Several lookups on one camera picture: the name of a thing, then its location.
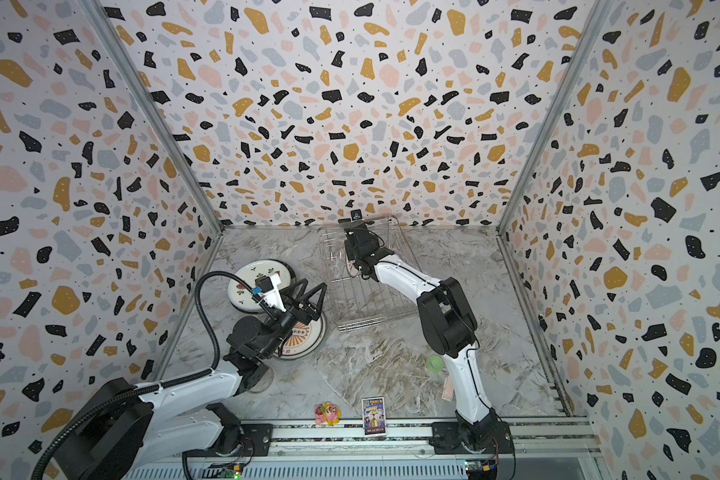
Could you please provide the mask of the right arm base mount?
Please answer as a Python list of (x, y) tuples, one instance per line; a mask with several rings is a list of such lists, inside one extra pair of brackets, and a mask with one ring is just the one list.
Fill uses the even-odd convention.
[(493, 455), (515, 452), (509, 425), (489, 420), (474, 425), (461, 421), (435, 422), (429, 444), (438, 455)]

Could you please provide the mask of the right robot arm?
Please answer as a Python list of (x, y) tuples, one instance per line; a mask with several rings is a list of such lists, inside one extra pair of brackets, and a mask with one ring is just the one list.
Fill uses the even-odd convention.
[(423, 336), (441, 356), (453, 387), (455, 420), (432, 425), (438, 454), (515, 452), (507, 422), (487, 395), (477, 361), (477, 319), (461, 284), (438, 279), (406, 263), (363, 220), (343, 226), (347, 260), (364, 279), (384, 284), (414, 302)]

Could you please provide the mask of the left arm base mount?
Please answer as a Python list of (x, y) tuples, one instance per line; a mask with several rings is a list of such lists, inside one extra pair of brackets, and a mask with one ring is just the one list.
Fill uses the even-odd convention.
[(273, 440), (274, 425), (271, 423), (244, 423), (236, 433), (223, 432), (206, 449), (190, 450), (189, 458), (207, 457), (227, 461), (243, 461), (256, 457), (266, 457)]

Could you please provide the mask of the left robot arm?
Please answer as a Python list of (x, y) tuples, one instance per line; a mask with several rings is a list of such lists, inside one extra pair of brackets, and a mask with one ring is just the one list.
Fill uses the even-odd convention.
[(274, 277), (250, 286), (232, 273), (225, 276), (261, 306), (267, 321), (238, 320), (227, 338), (227, 355), (212, 335), (213, 359), (205, 369), (155, 382), (116, 378), (105, 383), (49, 443), (32, 478), (42, 478), (52, 462), (69, 479), (121, 479), (165, 457), (254, 449), (240, 418), (224, 402), (259, 383), (269, 370), (267, 359), (282, 353), (298, 324), (321, 319), (327, 286), (310, 288), (302, 279), (278, 288)]

